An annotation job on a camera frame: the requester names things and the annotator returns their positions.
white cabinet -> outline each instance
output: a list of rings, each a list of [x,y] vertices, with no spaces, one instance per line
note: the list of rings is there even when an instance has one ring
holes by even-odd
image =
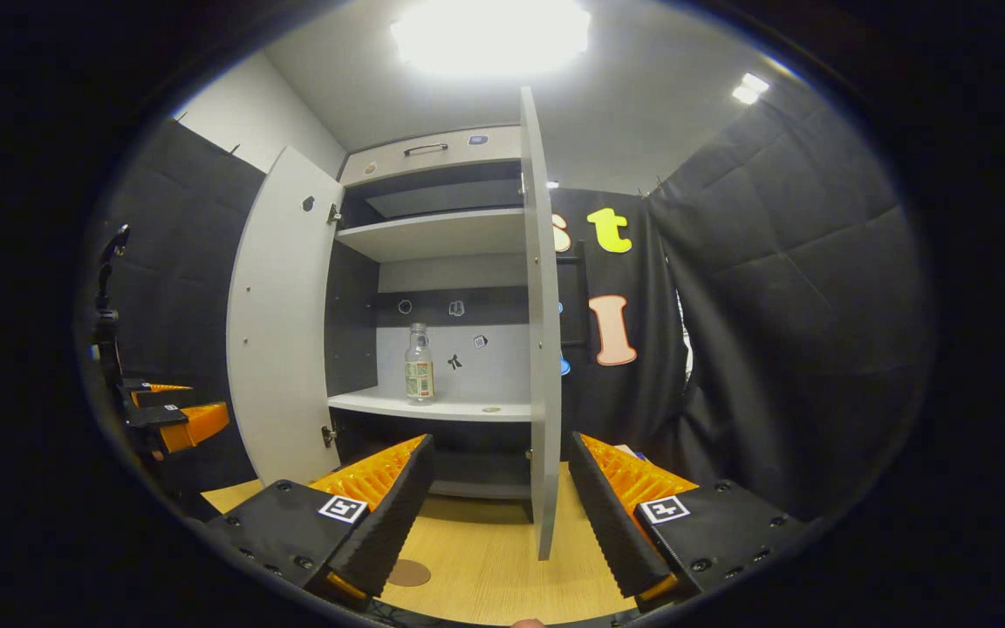
[[[518,96],[518,127],[361,151],[340,182],[282,151],[235,257],[228,377],[263,484],[312,481],[411,426],[436,436],[435,492],[531,500],[544,560],[561,334],[546,157]],[[430,326],[431,406],[399,378],[411,322]]]

drawer handle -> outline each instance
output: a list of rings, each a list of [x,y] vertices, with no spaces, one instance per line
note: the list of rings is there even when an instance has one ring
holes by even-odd
[[[411,149],[406,149],[406,150],[402,151],[402,154],[404,154],[406,156],[410,156],[410,154],[412,154],[412,152],[414,152],[414,151],[420,151],[421,149],[434,149],[436,147],[439,147],[439,150],[447,151],[447,144],[445,144],[443,142],[438,142],[438,143],[435,143],[435,144],[424,144],[424,146],[421,146],[421,147],[413,147]]]

cabinet door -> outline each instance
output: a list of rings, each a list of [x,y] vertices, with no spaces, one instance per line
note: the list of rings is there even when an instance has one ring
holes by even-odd
[[[530,289],[531,493],[538,558],[548,560],[561,477],[561,321],[550,179],[530,87],[522,88],[522,179]]]
[[[324,296],[344,189],[284,148],[242,230],[227,308],[227,370],[242,444],[263,485],[340,464],[324,374]]]

drawer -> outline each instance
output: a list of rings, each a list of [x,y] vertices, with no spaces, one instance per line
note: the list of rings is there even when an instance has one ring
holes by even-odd
[[[485,143],[471,144],[474,136],[485,136]],[[447,149],[429,147],[446,144]],[[522,127],[489,127],[449,131],[412,140],[383,144],[352,154],[344,164],[340,183],[351,188],[362,183],[378,182],[390,176],[410,175],[459,164],[490,163],[522,159]]]

white wall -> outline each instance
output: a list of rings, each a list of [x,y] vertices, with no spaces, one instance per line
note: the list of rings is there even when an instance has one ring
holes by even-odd
[[[291,146],[331,176],[346,151],[261,51],[173,112],[174,119],[262,172]]]

